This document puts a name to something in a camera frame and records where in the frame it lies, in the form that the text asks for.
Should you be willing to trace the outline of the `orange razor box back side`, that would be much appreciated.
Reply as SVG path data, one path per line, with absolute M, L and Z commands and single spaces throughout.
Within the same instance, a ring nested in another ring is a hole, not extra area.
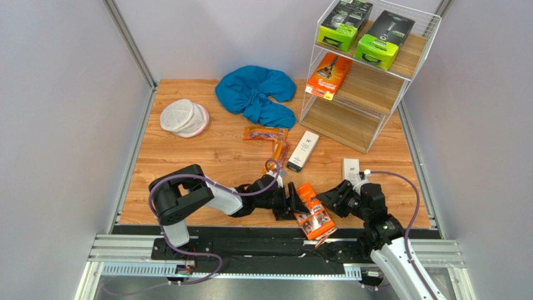
M 336 230 L 336 224 L 323 207 L 317 194 L 306 182 L 297 188 L 297 194 L 309 213 L 295 213 L 296 220 L 303 229 L 308 240 L 320 241 L 329 238 Z

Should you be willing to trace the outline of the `orange Gillette Fusion5 box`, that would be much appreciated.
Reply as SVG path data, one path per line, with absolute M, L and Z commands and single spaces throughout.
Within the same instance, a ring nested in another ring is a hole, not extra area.
M 353 61 L 327 52 L 311 72 L 305 92 L 332 101 L 352 68 Z

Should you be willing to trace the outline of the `black green Gillette Labs box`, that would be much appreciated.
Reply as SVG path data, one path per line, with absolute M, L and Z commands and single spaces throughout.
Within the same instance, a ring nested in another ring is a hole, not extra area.
M 359 40 L 353 57 L 377 68 L 388 70 L 414 25 L 413 19 L 391 11 L 382 11 Z

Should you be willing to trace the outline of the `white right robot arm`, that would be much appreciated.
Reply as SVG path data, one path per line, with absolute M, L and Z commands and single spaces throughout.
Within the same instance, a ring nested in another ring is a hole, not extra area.
M 354 186 L 344 180 L 317 199 L 341 218 L 352 214 L 363 221 L 359 255 L 381 269 L 399 299 L 445 299 L 421 266 L 407 231 L 388 212 L 380 184 L 364 180 Z

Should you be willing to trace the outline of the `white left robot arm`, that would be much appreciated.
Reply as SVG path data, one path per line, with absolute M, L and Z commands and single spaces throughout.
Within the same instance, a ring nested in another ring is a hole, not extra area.
M 217 209 L 233 218 L 269 209 L 276 220 L 308 214 L 292 182 L 284 184 L 281 172 L 268 171 L 251 184 L 226 187 L 206 176 L 198 164 L 179 169 L 150 183 L 149 207 L 167 243 L 176 248 L 189 243 L 186 218 L 200 208 Z

